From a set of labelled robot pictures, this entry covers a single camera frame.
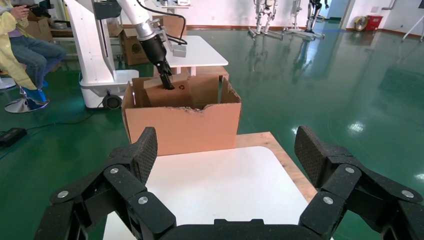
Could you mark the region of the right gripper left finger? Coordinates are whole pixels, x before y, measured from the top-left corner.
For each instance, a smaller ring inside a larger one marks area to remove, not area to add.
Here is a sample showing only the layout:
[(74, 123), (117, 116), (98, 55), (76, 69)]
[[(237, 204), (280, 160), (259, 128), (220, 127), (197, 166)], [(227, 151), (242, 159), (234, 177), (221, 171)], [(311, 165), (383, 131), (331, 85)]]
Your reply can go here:
[(156, 130), (115, 148), (103, 165), (56, 190), (35, 232), (36, 240), (86, 240), (110, 213), (138, 240), (158, 240), (176, 227), (176, 217), (146, 183), (158, 154)]

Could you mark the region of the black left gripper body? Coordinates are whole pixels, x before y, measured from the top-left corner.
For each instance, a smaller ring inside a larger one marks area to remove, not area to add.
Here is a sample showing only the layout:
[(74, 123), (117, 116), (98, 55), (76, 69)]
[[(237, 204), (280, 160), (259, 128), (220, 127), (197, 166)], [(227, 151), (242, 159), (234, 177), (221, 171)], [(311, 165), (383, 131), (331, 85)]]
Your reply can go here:
[(157, 34), (140, 42), (147, 59), (157, 68), (160, 73), (167, 73), (169, 63), (166, 59), (167, 50), (161, 37)]

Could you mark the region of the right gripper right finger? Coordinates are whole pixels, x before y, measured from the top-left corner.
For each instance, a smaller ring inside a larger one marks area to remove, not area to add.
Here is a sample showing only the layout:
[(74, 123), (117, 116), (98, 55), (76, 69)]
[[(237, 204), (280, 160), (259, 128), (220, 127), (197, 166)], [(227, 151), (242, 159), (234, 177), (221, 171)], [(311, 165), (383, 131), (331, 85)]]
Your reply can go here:
[(299, 225), (322, 240), (333, 237), (346, 212), (360, 216), (383, 240), (424, 237), (423, 197), (365, 167), (346, 148), (323, 142), (307, 126), (297, 129), (294, 152), (317, 192)]

